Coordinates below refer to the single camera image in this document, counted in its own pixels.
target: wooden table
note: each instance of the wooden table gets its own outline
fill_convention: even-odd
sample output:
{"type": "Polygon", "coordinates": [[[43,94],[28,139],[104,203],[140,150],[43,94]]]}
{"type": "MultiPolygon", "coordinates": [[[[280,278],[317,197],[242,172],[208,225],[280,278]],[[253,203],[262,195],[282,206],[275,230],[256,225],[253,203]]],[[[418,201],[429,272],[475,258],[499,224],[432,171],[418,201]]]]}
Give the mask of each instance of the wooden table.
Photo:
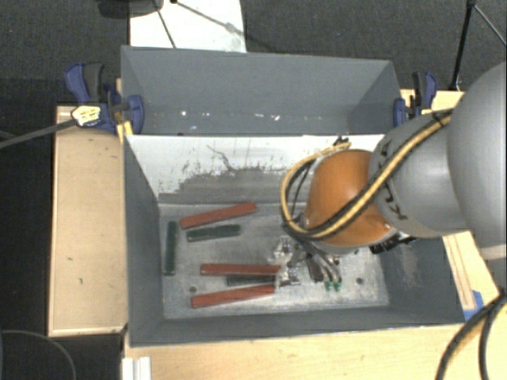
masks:
{"type": "MultiPolygon", "coordinates": [[[[402,92],[404,97],[410,94],[402,92]]],[[[439,92],[434,108],[453,107],[461,94],[439,92]]],[[[58,108],[58,121],[69,108],[58,108]]],[[[120,142],[73,127],[55,142],[55,190],[48,332],[50,336],[119,333],[127,323],[126,256],[120,142]]],[[[497,295],[470,234],[445,238],[462,303],[470,289],[484,303],[497,295]]],[[[282,378],[433,378],[459,325],[393,329],[287,339],[134,348],[150,356],[154,380],[282,378]]],[[[476,329],[452,360],[449,379],[478,378],[476,329]]],[[[507,309],[490,334],[490,377],[507,373],[507,309]]]]}

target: black floor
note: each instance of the black floor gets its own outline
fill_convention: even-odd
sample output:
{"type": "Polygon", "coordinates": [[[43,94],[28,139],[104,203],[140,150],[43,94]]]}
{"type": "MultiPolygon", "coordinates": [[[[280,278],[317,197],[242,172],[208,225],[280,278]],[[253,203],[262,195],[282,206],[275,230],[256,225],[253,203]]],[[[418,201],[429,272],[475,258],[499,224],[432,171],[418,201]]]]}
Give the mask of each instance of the black floor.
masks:
{"type": "MultiPolygon", "coordinates": [[[[441,88],[451,81],[465,0],[241,2],[248,51],[390,59],[401,87],[411,87],[414,70],[432,72],[441,88]]],[[[477,2],[505,37],[507,1],[477,2]]],[[[119,48],[128,42],[124,3],[0,0],[0,8],[0,130],[21,134],[51,124],[57,102],[72,98],[63,83],[72,63],[103,62],[105,79],[120,76],[119,48]]],[[[474,13],[462,88],[502,61],[505,47],[474,13]]],[[[51,138],[0,151],[0,202],[0,326],[45,333],[51,138]]],[[[62,378],[71,378],[51,346],[27,339],[5,336],[4,378],[58,378],[58,368],[62,378]]],[[[75,338],[63,345],[79,379],[118,378],[118,336],[75,338]]]]}

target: gray bin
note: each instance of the gray bin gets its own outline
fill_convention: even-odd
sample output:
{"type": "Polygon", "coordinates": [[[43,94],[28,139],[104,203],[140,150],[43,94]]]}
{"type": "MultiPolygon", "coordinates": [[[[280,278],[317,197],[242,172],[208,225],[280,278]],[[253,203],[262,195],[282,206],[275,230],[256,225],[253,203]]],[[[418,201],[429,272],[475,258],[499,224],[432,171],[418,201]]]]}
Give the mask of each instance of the gray bin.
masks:
{"type": "MultiPolygon", "coordinates": [[[[147,109],[143,135],[128,136],[124,146],[132,346],[463,322],[441,240],[378,256],[367,249],[345,256],[339,293],[306,283],[270,298],[190,307],[190,287],[197,294],[226,289],[223,278],[200,277],[200,263],[269,262],[283,234],[278,189],[288,167],[329,146],[335,134],[351,134],[354,147],[372,149],[391,129],[398,87],[390,63],[126,47],[122,79],[124,95],[141,94],[147,109]],[[195,68],[197,63],[206,70],[195,68]],[[289,82],[281,82],[284,74],[289,82]],[[355,87],[344,89],[350,80],[355,87]],[[246,81],[250,88],[239,91],[246,81]],[[206,91],[213,94],[204,100],[206,91]],[[325,122],[304,121],[310,104],[325,122]],[[199,114],[205,106],[210,116],[202,119],[189,122],[178,115],[199,114]],[[280,118],[266,117],[270,112],[280,118]],[[221,121],[209,123],[211,114],[221,121]],[[242,225],[240,237],[189,244],[180,232],[176,273],[162,274],[168,221],[244,201],[254,201],[259,210],[234,221],[242,225]]],[[[304,185],[302,200],[306,193],[304,185]]]]}

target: black cable wire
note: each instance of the black cable wire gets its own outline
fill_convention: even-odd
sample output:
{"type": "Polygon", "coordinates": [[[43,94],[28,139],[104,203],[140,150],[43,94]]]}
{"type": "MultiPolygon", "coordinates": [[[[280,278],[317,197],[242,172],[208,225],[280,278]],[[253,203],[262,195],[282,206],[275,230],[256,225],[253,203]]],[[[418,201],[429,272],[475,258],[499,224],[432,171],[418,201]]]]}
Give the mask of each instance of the black cable wire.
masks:
{"type": "Polygon", "coordinates": [[[494,24],[490,21],[490,19],[483,13],[483,11],[478,8],[477,6],[474,6],[474,10],[478,13],[479,16],[488,24],[490,29],[494,32],[494,34],[498,37],[498,39],[504,44],[505,47],[507,47],[507,42],[505,42],[504,37],[500,34],[500,31],[494,26],[494,24]]]}
{"type": "Polygon", "coordinates": [[[303,186],[304,181],[307,179],[308,173],[310,172],[311,165],[308,165],[305,167],[305,172],[303,176],[301,177],[301,180],[299,180],[298,187],[295,190],[294,200],[292,201],[292,209],[291,209],[291,217],[294,218],[294,211],[295,211],[295,204],[297,203],[297,199],[299,196],[299,191],[301,190],[301,187],[303,186]]]}
{"type": "MultiPolygon", "coordinates": [[[[60,352],[63,353],[63,355],[65,356],[65,359],[69,363],[69,366],[71,367],[71,372],[72,372],[72,380],[77,380],[78,375],[76,372],[76,366],[74,364],[74,360],[72,359],[71,355],[66,350],[66,348],[64,348],[56,340],[53,340],[49,336],[41,335],[36,332],[9,329],[9,330],[5,330],[5,331],[0,332],[0,347],[2,346],[2,344],[1,344],[2,334],[31,336],[31,337],[37,338],[39,340],[44,340],[47,343],[49,343],[50,345],[53,345],[56,349],[58,349],[60,352]]],[[[2,363],[2,349],[1,348],[0,348],[0,363],[2,363]]],[[[2,370],[3,370],[3,367],[2,367],[2,364],[0,364],[0,380],[2,380],[2,370]]]]}
{"type": "Polygon", "coordinates": [[[490,336],[491,327],[493,326],[494,319],[497,317],[501,308],[505,305],[507,301],[507,291],[505,289],[501,289],[500,300],[498,304],[488,313],[486,317],[486,321],[484,322],[484,326],[481,331],[481,340],[478,345],[478,367],[481,372],[482,380],[489,380],[490,376],[488,375],[487,370],[487,362],[486,362],[486,349],[488,338],[490,336]]]}
{"type": "Polygon", "coordinates": [[[23,143],[25,141],[29,141],[30,139],[38,138],[40,136],[54,134],[55,132],[64,130],[69,127],[75,127],[75,120],[68,120],[62,123],[58,123],[55,125],[51,125],[50,127],[42,128],[40,130],[29,132],[28,134],[20,135],[11,139],[7,139],[6,141],[0,142],[0,150],[3,148],[7,148],[11,145],[16,145],[18,143],[23,143]]]}
{"type": "Polygon", "coordinates": [[[451,360],[452,354],[459,347],[461,342],[465,336],[470,333],[480,322],[481,320],[488,316],[493,310],[497,308],[497,306],[501,304],[503,306],[505,304],[505,290],[501,291],[501,294],[496,297],[492,302],[490,302],[487,306],[481,308],[477,313],[475,313],[466,323],[465,325],[454,335],[449,342],[448,346],[445,349],[444,354],[440,359],[440,364],[438,366],[438,370],[436,372],[436,380],[443,380],[445,376],[445,371],[447,370],[449,361],[451,360]]]}
{"type": "Polygon", "coordinates": [[[157,4],[155,3],[155,0],[151,0],[153,3],[153,7],[157,10],[158,17],[160,18],[160,21],[162,22],[162,25],[164,26],[164,29],[166,30],[167,37],[169,38],[169,41],[173,48],[176,49],[176,44],[174,43],[173,37],[171,36],[171,33],[169,32],[169,29],[167,28],[167,24],[164,20],[164,17],[162,16],[162,13],[160,12],[160,9],[158,8],[157,4]]]}

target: yellow cable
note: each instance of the yellow cable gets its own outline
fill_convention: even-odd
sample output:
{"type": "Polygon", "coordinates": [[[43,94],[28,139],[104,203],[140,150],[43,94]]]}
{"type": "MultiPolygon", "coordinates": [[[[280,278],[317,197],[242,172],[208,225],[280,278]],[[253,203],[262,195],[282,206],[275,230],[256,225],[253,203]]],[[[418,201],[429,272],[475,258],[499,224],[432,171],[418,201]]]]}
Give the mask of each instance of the yellow cable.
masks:
{"type": "Polygon", "coordinates": [[[350,142],[342,142],[342,143],[339,143],[335,146],[330,146],[330,147],[318,152],[317,154],[310,155],[310,156],[300,160],[299,162],[297,162],[294,166],[292,166],[288,170],[288,172],[285,175],[285,178],[282,180],[282,184],[280,186],[280,203],[281,203],[281,207],[282,207],[282,212],[283,212],[284,217],[287,221],[290,222],[292,217],[291,217],[291,214],[288,210],[287,201],[285,199],[285,188],[287,187],[288,181],[290,180],[290,178],[292,177],[294,172],[308,162],[311,162],[317,158],[320,158],[321,156],[325,156],[325,155],[330,154],[332,152],[337,152],[339,150],[348,149],[348,148],[350,148],[350,145],[351,145],[350,142]]]}
{"type": "MultiPolygon", "coordinates": [[[[342,228],[345,224],[351,221],[351,219],[356,217],[356,214],[359,213],[360,209],[373,197],[373,195],[377,192],[377,190],[380,188],[382,184],[386,182],[386,180],[389,178],[393,170],[398,166],[398,164],[403,160],[403,158],[418,144],[423,142],[425,139],[427,139],[429,136],[433,135],[435,132],[439,131],[442,127],[447,125],[449,121],[451,120],[451,116],[444,116],[440,119],[439,123],[434,123],[428,128],[426,128],[424,131],[421,131],[414,137],[412,137],[409,141],[407,141],[399,150],[399,152],[389,161],[389,163],[385,166],[384,170],[378,177],[375,179],[375,181],[372,183],[372,185],[363,193],[363,195],[356,201],[353,207],[345,215],[343,215],[340,219],[338,219],[335,223],[333,223],[331,226],[326,228],[325,230],[318,232],[316,234],[311,235],[312,239],[319,239],[323,238],[329,234],[332,234],[334,231],[339,230],[342,228]]],[[[332,150],[323,151],[322,155],[326,153],[329,153],[332,150]]],[[[322,156],[321,154],[312,155],[311,157],[305,158],[302,161],[298,162],[298,164],[291,168],[282,181],[282,185],[280,188],[280,199],[281,199],[281,208],[284,215],[285,220],[287,220],[287,224],[295,231],[300,234],[310,234],[310,230],[305,230],[301,226],[295,224],[293,221],[291,221],[292,217],[290,216],[288,212],[287,202],[285,199],[285,188],[287,187],[288,179],[292,176],[295,169],[298,169],[301,165],[304,163],[316,159],[319,156],[322,156]]]]}

